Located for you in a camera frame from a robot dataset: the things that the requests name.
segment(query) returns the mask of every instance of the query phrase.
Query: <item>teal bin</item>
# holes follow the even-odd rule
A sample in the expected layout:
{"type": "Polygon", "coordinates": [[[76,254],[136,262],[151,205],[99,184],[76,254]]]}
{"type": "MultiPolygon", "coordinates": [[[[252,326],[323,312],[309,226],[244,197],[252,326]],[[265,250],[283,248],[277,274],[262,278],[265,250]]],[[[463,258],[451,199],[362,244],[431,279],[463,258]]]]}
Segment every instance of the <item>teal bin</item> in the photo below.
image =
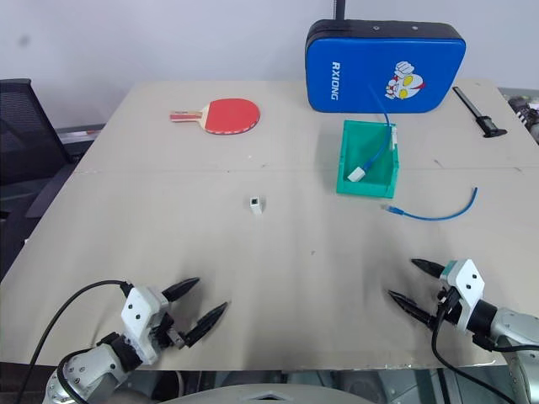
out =
{"type": "Polygon", "coordinates": [[[348,176],[356,167],[362,167],[376,155],[387,141],[387,124],[346,120],[343,143],[340,148],[337,193],[392,198],[398,175],[398,147],[395,137],[397,126],[392,126],[392,140],[374,161],[365,177],[353,183],[348,176]]]}

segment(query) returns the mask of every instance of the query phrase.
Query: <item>ping pong paddle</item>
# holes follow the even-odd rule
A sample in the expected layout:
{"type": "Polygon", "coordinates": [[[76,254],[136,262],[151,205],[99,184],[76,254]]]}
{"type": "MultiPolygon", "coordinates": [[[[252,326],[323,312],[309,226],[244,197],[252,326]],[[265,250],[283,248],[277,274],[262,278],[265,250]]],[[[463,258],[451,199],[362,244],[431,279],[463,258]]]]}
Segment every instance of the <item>ping pong paddle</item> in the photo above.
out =
{"type": "Polygon", "coordinates": [[[211,101],[201,111],[174,111],[172,122],[198,122],[202,129],[215,135],[242,133],[259,121],[255,103],[243,98],[222,98],[211,101]]]}

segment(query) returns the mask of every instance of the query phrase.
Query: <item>office chair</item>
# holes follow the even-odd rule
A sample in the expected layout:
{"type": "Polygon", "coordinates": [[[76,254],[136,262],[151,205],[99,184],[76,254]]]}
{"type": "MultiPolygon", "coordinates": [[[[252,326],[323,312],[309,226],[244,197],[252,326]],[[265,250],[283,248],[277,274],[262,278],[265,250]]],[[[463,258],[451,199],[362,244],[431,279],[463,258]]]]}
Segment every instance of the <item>office chair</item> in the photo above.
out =
{"type": "Polygon", "coordinates": [[[29,79],[0,80],[0,152],[1,281],[75,168],[29,79]],[[7,200],[17,184],[30,184],[22,187],[30,191],[7,200]]]}

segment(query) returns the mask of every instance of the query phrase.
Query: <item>metal tool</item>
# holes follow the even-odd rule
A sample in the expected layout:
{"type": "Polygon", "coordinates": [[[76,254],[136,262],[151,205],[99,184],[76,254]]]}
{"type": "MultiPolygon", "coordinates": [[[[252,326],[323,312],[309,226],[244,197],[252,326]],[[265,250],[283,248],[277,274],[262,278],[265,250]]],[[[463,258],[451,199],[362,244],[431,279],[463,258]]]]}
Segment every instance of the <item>metal tool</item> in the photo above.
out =
{"type": "Polygon", "coordinates": [[[95,348],[67,355],[47,382],[44,403],[101,402],[142,364],[154,364],[170,346],[191,347],[217,323],[227,303],[216,307],[189,332],[177,331],[168,309],[199,282],[187,279],[160,292],[132,287],[121,312],[125,331],[112,332],[95,348]]]}
{"type": "Polygon", "coordinates": [[[475,105],[472,104],[472,101],[470,101],[468,97],[464,95],[464,93],[459,87],[454,87],[453,90],[455,91],[456,95],[458,95],[458,97],[462,100],[464,105],[466,105],[468,109],[470,109],[473,116],[475,116],[475,121],[478,123],[481,129],[483,129],[483,132],[485,132],[483,137],[496,137],[505,135],[507,133],[507,130],[499,129],[489,116],[481,114],[479,110],[475,108],[475,105]]]}
{"type": "Polygon", "coordinates": [[[443,319],[460,331],[472,332],[472,341],[479,347],[502,352],[513,376],[516,402],[539,403],[539,318],[482,300],[485,283],[471,259],[451,261],[445,267],[424,259],[413,259],[412,263],[441,280],[438,314],[432,316],[412,299],[389,290],[397,304],[431,331],[442,313],[443,319]],[[440,310],[447,307],[451,310],[440,310]]]}

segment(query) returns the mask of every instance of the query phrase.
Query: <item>beige table surface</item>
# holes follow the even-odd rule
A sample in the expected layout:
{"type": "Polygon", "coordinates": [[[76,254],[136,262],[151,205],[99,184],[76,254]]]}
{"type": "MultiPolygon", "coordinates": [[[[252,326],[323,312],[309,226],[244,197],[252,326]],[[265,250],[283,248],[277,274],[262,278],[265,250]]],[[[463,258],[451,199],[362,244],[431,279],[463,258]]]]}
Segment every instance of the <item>beige table surface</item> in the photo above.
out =
{"type": "MultiPolygon", "coordinates": [[[[460,81],[469,98],[509,130],[483,139],[450,93],[435,111],[393,115],[403,169],[393,205],[427,223],[387,213],[381,199],[334,192],[344,117],[317,114],[302,83],[166,82],[136,87],[68,180],[0,284],[0,359],[28,362],[56,309],[101,279],[165,288],[200,276],[173,310],[178,327],[227,300],[210,335],[170,349],[161,369],[367,369],[434,367],[430,332],[386,290],[432,311],[440,284],[408,260],[473,258],[485,299],[538,315],[539,147],[492,84],[460,81]],[[197,124],[169,124],[169,109],[245,96],[262,119],[220,137],[197,124]],[[248,198],[261,195],[255,216],[248,198]]],[[[114,286],[88,292],[47,340],[57,364],[108,332],[121,331],[114,286]]],[[[502,364],[451,326],[441,352],[455,364],[502,364]]]]}

